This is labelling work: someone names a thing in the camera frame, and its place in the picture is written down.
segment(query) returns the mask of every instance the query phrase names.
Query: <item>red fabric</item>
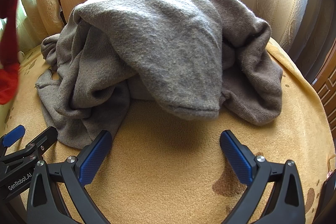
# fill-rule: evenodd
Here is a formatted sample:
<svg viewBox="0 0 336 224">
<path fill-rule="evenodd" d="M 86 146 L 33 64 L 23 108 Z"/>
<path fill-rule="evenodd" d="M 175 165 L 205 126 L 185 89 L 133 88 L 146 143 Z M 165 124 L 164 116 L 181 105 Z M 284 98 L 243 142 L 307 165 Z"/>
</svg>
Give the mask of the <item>red fabric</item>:
<svg viewBox="0 0 336 224">
<path fill-rule="evenodd" d="M 17 0 L 0 0 L 0 18 L 7 18 L 7 23 L 0 41 L 0 104 L 8 103 L 18 86 L 19 63 L 17 60 L 16 38 Z"/>
</svg>

